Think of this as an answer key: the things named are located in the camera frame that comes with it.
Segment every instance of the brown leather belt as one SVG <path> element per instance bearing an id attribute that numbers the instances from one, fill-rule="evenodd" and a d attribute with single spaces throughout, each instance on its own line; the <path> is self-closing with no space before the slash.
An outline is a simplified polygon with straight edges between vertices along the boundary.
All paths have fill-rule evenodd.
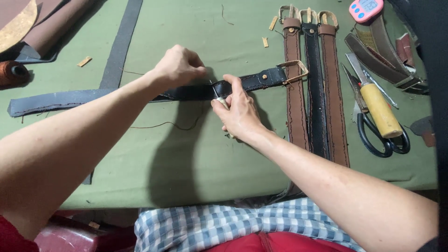
<path id="1" fill-rule="evenodd" d="M 356 54 L 359 61 L 377 75 L 391 82 L 395 87 L 409 93 L 427 95 L 428 86 L 415 73 L 405 67 L 395 52 L 384 26 L 382 15 L 370 24 L 370 32 L 375 48 L 366 46 L 353 34 L 349 34 L 345 38 L 345 43 Z"/>
<path id="2" fill-rule="evenodd" d="M 334 25 L 327 24 L 327 17 L 333 19 Z M 344 108 L 340 90 L 339 63 L 336 54 L 337 19 L 333 13 L 321 11 L 318 14 L 318 21 L 325 79 L 329 159 L 339 165 L 350 167 L 347 137 L 345 135 Z"/>
<path id="3" fill-rule="evenodd" d="M 289 9 L 289 17 L 282 19 L 281 12 Z M 282 6 L 279 10 L 280 22 L 283 23 L 284 58 L 286 61 L 300 60 L 300 19 L 298 9 L 291 6 Z M 286 77 L 291 79 L 301 75 L 297 65 L 285 68 Z M 289 141 L 307 151 L 310 150 L 308 130 L 306 127 L 306 107 L 303 97 L 302 80 L 290 82 L 286 90 L 286 104 L 288 116 Z"/>

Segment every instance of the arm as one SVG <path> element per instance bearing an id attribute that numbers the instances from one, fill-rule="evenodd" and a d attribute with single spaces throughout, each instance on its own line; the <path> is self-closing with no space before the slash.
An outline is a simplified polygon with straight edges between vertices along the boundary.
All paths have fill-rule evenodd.
<path id="1" fill-rule="evenodd" d="M 196 53 L 175 46 L 153 70 L 128 85 L 4 137 L 0 215 L 34 240 L 148 101 L 205 74 Z"/>
<path id="2" fill-rule="evenodd" d="M 438 234 L 438 206 L 411 191 L 318 157 L 267 130 L 252 98 L 231 75 L 230 111 L 212 101 L 214 112 L 234 136 L 275 162 L 361 247 L 373 251 L 416 251 Z"/>

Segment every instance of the belt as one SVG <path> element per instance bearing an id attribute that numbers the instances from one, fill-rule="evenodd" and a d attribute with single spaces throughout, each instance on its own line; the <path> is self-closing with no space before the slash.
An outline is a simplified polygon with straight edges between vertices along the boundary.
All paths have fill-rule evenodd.
<path id="1" fill-rule="evenodd" d="M 327 17 L 333 19 L 334 25 L 327 24 Z M 339 65 L 336 55 L 336 16 L 329 11 L 318 14 L 318 34 L 321 38 L 323 69 L 325 74 L 325 109 L 327 116 L 329 160 L 350 167 L 345 135 L 344 108 L 340 90 Z"/>
<path id="2" fill-rule="evenodd" d="M 282 19 L 281 12 L 289 8 L 289 17 Z M 300 59 L 300 27 L 298 9 L 282 6 L 279 10 L 280 22 L 283 22 L 283 45 L 285 61 Z M 292 65 L 285 68 L 286 76 L 294 78 L 301 75 L 300 67 Z M 307 151 L 310 150 L 308 130 L 306 126 L 306 107 L 303 97 L 303 83 L 301 80 L 290 82 L 286 90 L 286 107 L 288 117 L 289 141 Z"/>
<path id="3" fill-rule="evenodd" d="M 282 67 L 291 65 L 301 65 L 306 70 L 300 61 L 285 62 L 277 65 L 275 68 L 263 70 L 257 74 L 240 77 L 244 90 L 253 91 L 288 83 L 290 80 L 286 78 Z M 227 97 L 232 93 L 232 85 L 224 80 L 221 80 L 213 84 L 174 88 L 158 95 L 151 102 L 212 100 L 216 98 L 213 87 L 215 87 L 216 92 L 221 97 Z M 12 99 L 9 103 L 8 113 L 12 117 L 18 117 L 33 112 L 74 108 L 105 96 L 114 90 L 116 90 L 116 88 L 67 91 Z"/>
<path id="4" fill-rule="evenodd" d="M 360 62 L 403 91 L 427 95 L 428 86 L 414 72 L 409 71 L 398 57 L 389 40 L 382 15 L 370 24 L 370 32 L 376 48 L 365 46 L 353 34 L 348 34 L 345 38 L 345 43 Z"/>
<path id="5" fill-rule="evenodd" d="M 320 61 L 319 35 L 317 24 L 311 23 L 312 17 L 317 21 L 317 13 L 308 10 L 308 22 L 302 21 L 305 35 L 305 55 L 308 64 L 308 95 L 310 98 L 310 115 L 308 120 L 308 138 L 310 151 L 318 156 L 329 159 L 329 146 L 327 134 L 327 116 L 325 109 L 325 93 L 323 87 L 322 66 Z"/>

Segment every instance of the forearm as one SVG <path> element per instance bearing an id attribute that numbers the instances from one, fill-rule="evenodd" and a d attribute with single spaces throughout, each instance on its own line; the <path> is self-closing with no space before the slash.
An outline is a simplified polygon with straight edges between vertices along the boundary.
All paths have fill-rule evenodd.
<path id="1" fill-rule="evenodd" d="M 25 237 L 36 235 L 38 229 L 28 225 L 36 218 L 45 225 L 147 102 L 163 91 L 152 85 L 154 75 L 145 77 L 0 140 L 0 214 Z"/>
<path id="2" fill-rule="evenodd" d="M 291 178 L 367 251 L 416 251 L 437 235 L 435 202 L 345 168 L 267 130 L 244 139 Z"/>

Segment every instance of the hand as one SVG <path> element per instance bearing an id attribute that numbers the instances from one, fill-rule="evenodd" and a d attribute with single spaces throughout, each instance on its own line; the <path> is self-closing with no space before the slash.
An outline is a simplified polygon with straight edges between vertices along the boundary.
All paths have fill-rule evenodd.
<path id="1" fill-rule="evenodd" d="M 207 74 L 198 54 L 180 45 L 168 49 L 165 56 L 150 72 L 161 79 L 159 83 L 165 90 L 186 85 L 193 79 Z"/>
<path id="2" fill-rule="evenodd" d="M 254 99 L 249 97 L 243 89 L 241 79 L 230 74 L 225 74 L 223 77 L 232 85 L 232 94 L 226 99 L 230 110 L 227 110 L 218 100 L 211 101 L 213 111 L 224 123 L 222 129 L 243 141 L 247 134 L 265 130 L 254 105 Z"/>

